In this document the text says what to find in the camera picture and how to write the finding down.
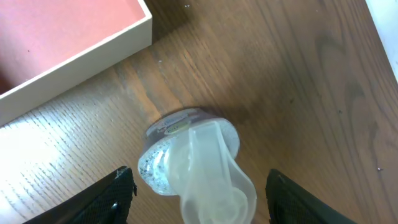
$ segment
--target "box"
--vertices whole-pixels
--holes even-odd
[[[151,43],[143,0],[0,1],[0,126]]]

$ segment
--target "wooden table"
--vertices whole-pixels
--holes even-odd
[[[0,223],[21,223],[122,165],[129,223],[182,223],[137,161],[151,123],[229,119],[267,223],[276,168],[358,223],[398,222],[398,86],[365,0],[147,0],[154,44],[0,129]]]

